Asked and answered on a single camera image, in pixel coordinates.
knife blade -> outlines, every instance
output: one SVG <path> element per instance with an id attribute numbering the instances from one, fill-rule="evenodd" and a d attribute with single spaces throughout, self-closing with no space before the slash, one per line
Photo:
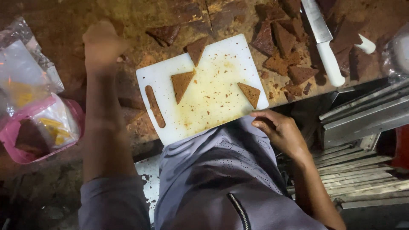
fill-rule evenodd
<path id="1" fill-rule="evenodd" d="M 321 11 L 315 0 L 301 0 L 305 14 L 310 22 L 312 32 L 317 43 L 331 41 L 333 39 L 330 30 L 321 16 Z"/>
<path id="2" fill-rule="evenodd" d="M 341 75 L 338 62 L 330 47 L 330 41 L 333 37 L 321 16 L 318 4 L 315 0 L 301 0 L 301 2 L 303 3 L 308 21 L 310 22 L 315 40 L 317 41 L 319 56 L 321 57 L 328 79 L 330 80 L 331 85 L 335 87 L 342 86 L 345 83 L 345 78 Z"/>

cutting board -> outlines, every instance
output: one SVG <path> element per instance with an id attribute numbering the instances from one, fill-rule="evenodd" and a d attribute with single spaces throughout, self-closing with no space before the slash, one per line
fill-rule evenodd
<path id="1" fill-rule="evenodd" d="M 196 72 L 182 100 L 176 104 L 171 76 Z M 239 89 L 241 82 L 261 91 L 257 110 L 268 107 L 256 66 L 243 34 L 205 47 L 197 67 L 188 53 L 136 71 L 139 88 L 152 124 L 164 145 L 193 136 L 248 115 L 254 110 Z M 166 123 L 160 128 L 145 87 L 150 85 Z"/>

pink plastic container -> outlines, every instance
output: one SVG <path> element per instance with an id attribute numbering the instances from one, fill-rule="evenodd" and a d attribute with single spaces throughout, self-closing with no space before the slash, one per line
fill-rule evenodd
<path id="1" fill-rule="evenodd" d="M 85 114 L 82 111 L 82 108 L 79 106 L 77 102 L 73 100 L 62 98 L 61 100 L 68 107 L 75 122 L 78 124 L 82 137 L 85 127 Z M 77 141 L 72 142 L 63 148 L 58 149 L 40 158 L 36 157 L 34 154 L 28 153 L 26 151 L 14 147 L 16 145 L 17 135 L 20 129 L 20 121 L 22 119 L 27 119 L 31 116 L 38 114 L 39 112 L 43 111 L 44 109 L 48 108 L 54 103 L 56 103 L 56 99 L 50 96 L 41 102 L 33 103 L 24 107 L 22 110 L 17 111 L 12 117 L 7 118 L 8 121 L 5 127 L 0 131 L 0 140 L 3 143 L 10 157 L 15 162 L 25 165 L 32 162 L 40 161 L 74 145 L 77 142 Z"/>

plastic bag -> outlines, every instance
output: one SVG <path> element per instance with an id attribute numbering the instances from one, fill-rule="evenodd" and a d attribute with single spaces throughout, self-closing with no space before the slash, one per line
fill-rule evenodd
<path id="1" fill-rule="evenodd" d="M 382 52 L 382 71 L 389 83 L 409 78 L 409 23 L 387 43 Z"/>
<path id="2" fill-rule="evenodd" d="M 47 143 L 50 154 L 37 156 L 16 148 L 20 121 L 30 119 L 38 127 Z M 0 131 L 0 140 L 11 158 L 20 164 L 45 159 L 74 145 L 83 134 L 85 115 L 81 107 L 72 100 L 61 99 L 56 94 L 40 102 L 31 103 L 10 117 Z"/>
<path id="3" fill-rule="evenodd" d="M 41 53 L 22 17 L 0 32 L 0 87 L 0 109 L 10 116 L 29 103 L 64 90 L 54 64 Z"/>

stained wooden surface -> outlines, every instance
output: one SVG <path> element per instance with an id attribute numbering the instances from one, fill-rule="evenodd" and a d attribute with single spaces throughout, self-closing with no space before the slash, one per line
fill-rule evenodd
<path id="1" fill-rule="evenodd" d="M 0 0 L 0 28 L 7 26 L 15 17 L 23 16 L 32 29 L 43 53 L 55 63 L 66 91 L 61 95 L 85 104 L 85 66 L 81 36 L 93 22 L 109 18 L 120 36 L 130 44 L 124 54 L 126 60 L 119 64 L 117 72 L 117 91 L 131 145 L 158 138 L 145 111 L 135 71 L 168 58 L 184 53 L 184 47 L 199 37 L 209 34 L 214 41 L 243 33 L 250 43 L 260 27 L 256 4 L 267 0 Z M 409 2 L 407 0 L 339 0 L 334 12 L 335 21 L 344 14 L 353 23 L 361 25 L 360 33 L 383 47 L 399 28 L 409 21 Z M 311 34 L 308 23 L 303 18 L 307 34 Z M 181 29 L 170 47 L 161 47 L 145 33 L 149 27 L 180 24 Z M 302 56 L 299 66 L 315 65 L 322 69 L 312 36 L 306 43 L 296 44 Z M 265 71 L 266 79 L 261 79 L 270 107 L 287 103 L 281 88 L 289 78 L 263 68 L 267 57 L 250 46 L 257 68 Z M 371 57 L 373 62 L 365 76 L 358 81 L 346 78 L 343 87 L 380 78 L 378 65 L 380 51 Z M 296 100 L 312 97 L 335 90 L 323 74 L 301 85 L 312 84 L 308 95 Z M 28 171 L 38 170 L 48 165 L 56 165 L 81 158 L 78 153 L 82 144 L 58 153 L 51 159 L 29 166 L 14 163 L 7 153 L 0 151 L 0 179 Z"/>

